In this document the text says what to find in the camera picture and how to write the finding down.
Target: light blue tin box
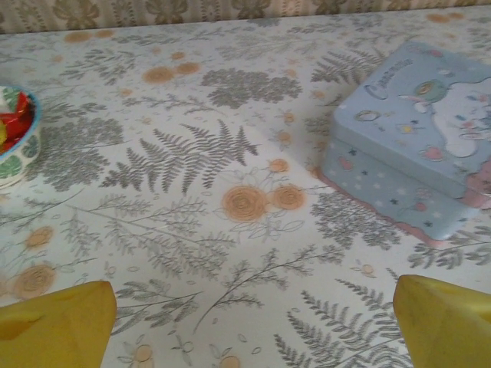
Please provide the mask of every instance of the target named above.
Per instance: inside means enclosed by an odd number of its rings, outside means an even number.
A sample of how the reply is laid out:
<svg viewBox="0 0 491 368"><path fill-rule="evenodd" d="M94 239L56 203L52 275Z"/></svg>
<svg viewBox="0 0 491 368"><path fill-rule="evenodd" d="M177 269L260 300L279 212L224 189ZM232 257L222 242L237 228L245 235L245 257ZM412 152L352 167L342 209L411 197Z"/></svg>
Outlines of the light blue tin box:
<svg viewBox="0 0 491 368"><path fill-rule="evenodd" d="M489 205L490 141L491 66L407 42L334 112L321 178L438 245Z"/></svg>

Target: tablecloth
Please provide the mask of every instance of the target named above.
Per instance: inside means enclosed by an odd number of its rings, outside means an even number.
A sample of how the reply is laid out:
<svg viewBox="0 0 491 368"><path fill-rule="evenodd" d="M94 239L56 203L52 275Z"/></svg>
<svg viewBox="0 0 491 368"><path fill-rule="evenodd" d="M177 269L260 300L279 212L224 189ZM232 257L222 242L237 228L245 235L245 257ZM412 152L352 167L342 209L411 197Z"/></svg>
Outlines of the tablecloth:
<svg viewBox="0 0 491 368"><path fill-rule="evenodd" d="M1 36L43 118L0 195L0 304L109 281L104 368L411 367L398 276L491 292L490 212L430 248L316 171L410 39L491 64L491 7Z"/></svg>

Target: yellow object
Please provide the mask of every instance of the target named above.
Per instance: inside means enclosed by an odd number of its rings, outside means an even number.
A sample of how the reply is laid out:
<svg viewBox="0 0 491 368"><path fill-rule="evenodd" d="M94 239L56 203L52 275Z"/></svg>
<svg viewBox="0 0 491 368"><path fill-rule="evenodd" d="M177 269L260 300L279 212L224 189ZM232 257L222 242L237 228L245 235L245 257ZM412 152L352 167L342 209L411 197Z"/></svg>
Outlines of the yellow object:
<svg viewBox="0 0 491 368"><path fill-rule="evenodd" d="M115 318L106 281L0 308L0 367L100 368Z"/></svg>
<svg viewBox="0 0 491 368"><path fill-rule="evenodd" d="M414 368L491 367L491 295L404 275L394 311Z"/></svg>
<svg viewBox="0 0 491 368"><path fill-rule="evenodd" d="M2 145L7 140L7 127L0 120L0 145Z"/></svg>

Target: cartoon character print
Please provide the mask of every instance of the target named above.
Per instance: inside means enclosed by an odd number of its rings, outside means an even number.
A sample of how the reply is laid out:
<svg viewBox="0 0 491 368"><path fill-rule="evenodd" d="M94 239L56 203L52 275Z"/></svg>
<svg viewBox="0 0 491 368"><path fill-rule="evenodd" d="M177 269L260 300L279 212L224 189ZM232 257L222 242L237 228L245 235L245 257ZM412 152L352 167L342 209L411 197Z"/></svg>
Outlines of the cartoon character print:
<svg viewBox="0 0 491 368"><path fill-rule="evenodd" d="M449 87L440 80L429 80L418 85L413 96L400 98L413 101L420 113L432 108L433 123L445 139L445 150L455 157L472 156L477 140L491 141L491 78Z"/></svg>

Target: bowl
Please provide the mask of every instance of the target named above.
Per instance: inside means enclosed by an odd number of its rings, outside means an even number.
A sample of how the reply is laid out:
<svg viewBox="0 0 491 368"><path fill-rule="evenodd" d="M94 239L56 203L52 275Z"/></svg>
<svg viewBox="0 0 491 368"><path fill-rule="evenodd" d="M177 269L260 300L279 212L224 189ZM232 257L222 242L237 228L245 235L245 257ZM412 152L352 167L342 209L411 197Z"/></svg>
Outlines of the bowl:
<svg viewBox="0 0 491 368"><path fill-rule="evenodd" d="M21 87L13 87L24 92L34 104L34 119L24 136L8 151L0 155L0 189L13 186L24 178L30 165L38 158L41 151L41 105L36 96Z"/></svg>

